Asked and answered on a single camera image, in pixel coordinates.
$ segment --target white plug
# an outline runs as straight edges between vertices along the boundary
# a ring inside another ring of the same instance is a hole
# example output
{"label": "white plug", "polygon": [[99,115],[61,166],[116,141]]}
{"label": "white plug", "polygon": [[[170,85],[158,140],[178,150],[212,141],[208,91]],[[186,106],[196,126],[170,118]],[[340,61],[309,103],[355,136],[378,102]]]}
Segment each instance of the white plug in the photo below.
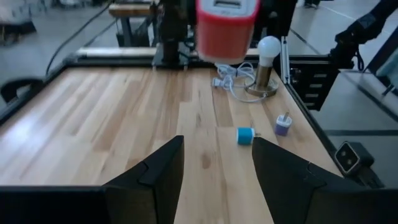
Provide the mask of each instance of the white plug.
{"label": "white plug", "polygon": [[220,87],[223,85],[223,81],[219,78],[213,78],[213,82],[211,83],[212,87]]}

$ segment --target light bulb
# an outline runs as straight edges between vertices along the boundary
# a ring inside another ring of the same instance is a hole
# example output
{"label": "light bulb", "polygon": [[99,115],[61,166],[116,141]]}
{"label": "light bulb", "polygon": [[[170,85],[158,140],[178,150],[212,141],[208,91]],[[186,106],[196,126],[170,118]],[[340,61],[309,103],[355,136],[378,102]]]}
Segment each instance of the light bulb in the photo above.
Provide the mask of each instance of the light bulb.
{"label": "light bulb", "polygon": [[260,40],[257,48],[260,66],[271,67],[274,58],[280,53],[280,41],[274,36],[267,36]]}

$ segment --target red and white charger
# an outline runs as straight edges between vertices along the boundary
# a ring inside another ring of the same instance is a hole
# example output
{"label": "red and white charger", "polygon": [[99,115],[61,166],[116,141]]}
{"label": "red and white charger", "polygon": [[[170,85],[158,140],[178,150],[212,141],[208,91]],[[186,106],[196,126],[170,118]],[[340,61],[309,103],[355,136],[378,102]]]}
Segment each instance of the red and white charger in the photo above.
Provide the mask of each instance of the red and white charger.
{"label": "red and white charger", "polygon": [[243,62],[259,0],[197,0],[197,51],[207,62]]}

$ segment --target wooden table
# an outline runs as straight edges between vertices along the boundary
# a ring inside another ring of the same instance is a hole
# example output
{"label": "wooden table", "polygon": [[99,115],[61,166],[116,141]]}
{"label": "wooden table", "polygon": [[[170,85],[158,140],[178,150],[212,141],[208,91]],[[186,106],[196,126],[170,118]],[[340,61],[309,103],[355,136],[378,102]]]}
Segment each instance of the wooden table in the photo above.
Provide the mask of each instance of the wooden table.
{"label": "wooden table", "polygon": [[[0,127],[0,184],[103,184],[182,134],[175,223],[272,223],[251,148],[236,144],[240,126],[341,175],[275,73],[276,96],[252,104],[212,88],[215,76],[210,69],[66,69]],[[294,123],[287,137],[276,136],[275,119],[287,111]]]}

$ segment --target concrete floor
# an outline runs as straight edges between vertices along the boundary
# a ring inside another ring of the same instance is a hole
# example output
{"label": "concrete floor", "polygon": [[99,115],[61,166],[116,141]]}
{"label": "concrete floor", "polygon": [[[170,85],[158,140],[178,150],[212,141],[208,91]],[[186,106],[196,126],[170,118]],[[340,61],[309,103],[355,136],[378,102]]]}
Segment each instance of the concrete floor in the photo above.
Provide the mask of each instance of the concrete floor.
{"label": "concrete floor", "polygon": [[[298,8],[292,29],[321,54],[335,46],[335,35],[346,29],[356,18],[367,13],[377,0],[334,0],[321,2],[315,9]],[[41,77],[54,50],[99,9],[74,11],[50,10],[45,16],[34,18],[37,33],[10,47],[0,47],[0,84],[6,80],[34,75]],[[54,62],[60,63],[68,54],[87,44],[113,19],[105,13],[88,26],[75,40],[61,51]],[[382,34],[361,46],[361,54],[367,65],[398,24],[398,12],[387,21]],[[96,38],[92,47],[117,47],[113,25]],[[316,54],[293,32],[289,34],[291,54]],[[382,136],[378,130],[398,130],[398,98],[392,94],[381,97],[385,90],[378,80],[369,74],[345,72],[336,79],[321,111],[313,112],[321,127],[338,147],[343,141],[358,141],[374,156],[373,169],[388,187],[398,187],[398,138]],[[0,101],[0,108],[5,107]],[[334,136],[336,130],[370,130],[376,136]]]}

